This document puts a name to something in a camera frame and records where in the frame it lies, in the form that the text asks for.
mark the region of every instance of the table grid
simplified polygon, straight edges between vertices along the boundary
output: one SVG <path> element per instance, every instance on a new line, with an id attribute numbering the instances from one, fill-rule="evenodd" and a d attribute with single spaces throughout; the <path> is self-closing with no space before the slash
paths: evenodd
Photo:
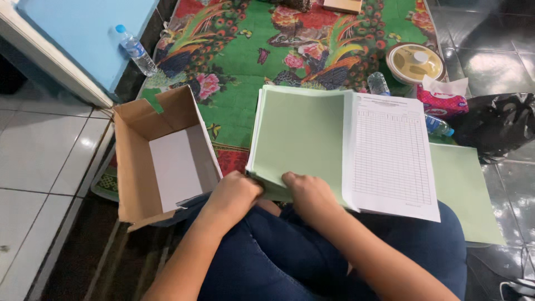
<path id="1" fill-rule="evenodd" d="M 417 117 L 359 110 L 353 191 L 431 204 Z"/>

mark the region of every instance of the blue jeans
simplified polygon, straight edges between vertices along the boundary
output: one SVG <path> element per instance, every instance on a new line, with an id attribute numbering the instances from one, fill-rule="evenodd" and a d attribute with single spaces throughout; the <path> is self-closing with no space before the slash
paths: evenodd
<path id="1" fill-rule="evenodd" d="M 467 281 L 466 245 L 455 213 L 439 202 L 441 223 L 358 214 L 378 237 L 425 268 L 459 299 Z M 187 228 L 197 216 L 193 214 Z M 348 263 L 291 205 L 276 217 L 255 206 L 224 236 L 199 300 L 378 300 L 370 287 L 347 275 Z"/>

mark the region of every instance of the floral mat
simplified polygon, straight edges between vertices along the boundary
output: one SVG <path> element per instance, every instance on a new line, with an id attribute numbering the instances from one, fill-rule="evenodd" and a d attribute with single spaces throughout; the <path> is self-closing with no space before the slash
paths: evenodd
<path id="1" fill-rule="evenodd" d="M 244 172 L 262 85 L 366 92 L 388 47 L 414 42 L 438 51 L 424 0 L 363 0 L 357 15 L 318 1 L 302 13 L 259 0 L 180 0 L 155 51 L 158 73 L 140 97 L 150 102 L 190 85 L 225 175 Z M 113 162 L 96 182 L 110 199 Z"/>

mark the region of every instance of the printed form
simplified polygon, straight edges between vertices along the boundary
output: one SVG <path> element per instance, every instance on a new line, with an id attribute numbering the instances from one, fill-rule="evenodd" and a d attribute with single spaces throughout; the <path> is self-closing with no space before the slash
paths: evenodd
<path id="1" fill-rule="evenodd" d="M 344 200 L 353 209 L 440 222 L 423 104 L 354 93 L 344 111 Z"/>

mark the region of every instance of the person's left hand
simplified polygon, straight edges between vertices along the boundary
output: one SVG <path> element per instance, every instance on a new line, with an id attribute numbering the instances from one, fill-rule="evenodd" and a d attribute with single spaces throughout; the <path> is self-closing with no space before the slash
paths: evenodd
<path id="1" fill-rule="evenodd" d="M 223 236 L 249 212 L 262 192 L 252 179 L 232 171 L 217 184 L 195 221 Z"/>

